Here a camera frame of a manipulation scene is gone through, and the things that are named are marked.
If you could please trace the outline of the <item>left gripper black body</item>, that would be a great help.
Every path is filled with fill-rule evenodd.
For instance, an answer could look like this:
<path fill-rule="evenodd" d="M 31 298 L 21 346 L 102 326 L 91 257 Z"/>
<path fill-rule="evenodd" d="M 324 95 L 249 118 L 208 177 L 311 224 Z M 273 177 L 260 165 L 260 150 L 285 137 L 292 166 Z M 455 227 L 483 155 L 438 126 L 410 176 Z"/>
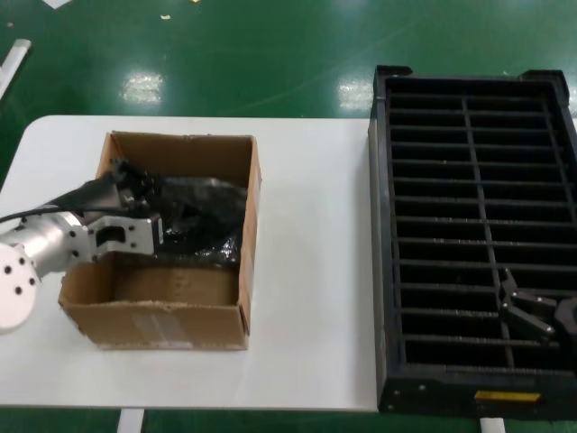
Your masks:
<path fill-rule="evenodd" d="M 105 174 L 81 187 L 52 200 L 61 211 L 71 212 L 81 222 L 94 222 L 100 217 L 139 217 L 150 190 L 150 182 L 129 175 Z"/>

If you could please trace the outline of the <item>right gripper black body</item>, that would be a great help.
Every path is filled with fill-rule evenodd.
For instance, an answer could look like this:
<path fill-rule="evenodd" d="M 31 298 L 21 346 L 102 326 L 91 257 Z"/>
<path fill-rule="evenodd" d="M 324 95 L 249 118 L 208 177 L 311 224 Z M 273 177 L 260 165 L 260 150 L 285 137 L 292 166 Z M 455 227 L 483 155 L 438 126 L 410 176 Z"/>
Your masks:
<path fill-rule="evenodd" d="M 554 330 L 561 344 L 576 341 L 576 298 L 561 300 L 554 311 Z"/>

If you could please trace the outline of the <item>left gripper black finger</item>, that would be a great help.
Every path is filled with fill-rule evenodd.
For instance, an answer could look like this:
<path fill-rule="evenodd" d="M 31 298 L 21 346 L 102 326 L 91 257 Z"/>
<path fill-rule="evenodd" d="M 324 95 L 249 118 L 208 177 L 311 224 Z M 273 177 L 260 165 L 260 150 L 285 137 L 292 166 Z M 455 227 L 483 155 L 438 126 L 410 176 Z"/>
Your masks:
<path fill-rule="evenodd" d="M 150 183 L 136 183 L 129 187 L 133 200 L 129 203 L 129 213 L 133 216 L 148 216 L 158 213 L 156 189 Z"/>
<path fill-rule="evenodd" d="M 126 159 L 110 161 L 111 178 L 119 189 L 150 189 L 154 186 L 154 178 L 146 170 Z"/>

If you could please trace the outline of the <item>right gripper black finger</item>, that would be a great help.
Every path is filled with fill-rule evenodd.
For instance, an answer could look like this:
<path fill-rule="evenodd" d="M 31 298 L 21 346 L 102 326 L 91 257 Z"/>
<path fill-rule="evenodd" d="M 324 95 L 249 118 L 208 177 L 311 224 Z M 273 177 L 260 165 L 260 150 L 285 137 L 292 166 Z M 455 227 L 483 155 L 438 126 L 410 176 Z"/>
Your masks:
<path fill-rule="evenodd" d="M 546 345 L 555 338 L 555 329 L 551 324 L 554 310 L 543 305 L 521 304 L 512 301 L 503 302 L 500 307 L 501 318 L 517 334 Z"/>
<path fill-rule="evenodd" d="M 555 310 L 557 302 L 521 290 L 509 268 L 503 269 L 500 278 L 499 299 L 502 308 L 516 307 L 523 310 Z"/>

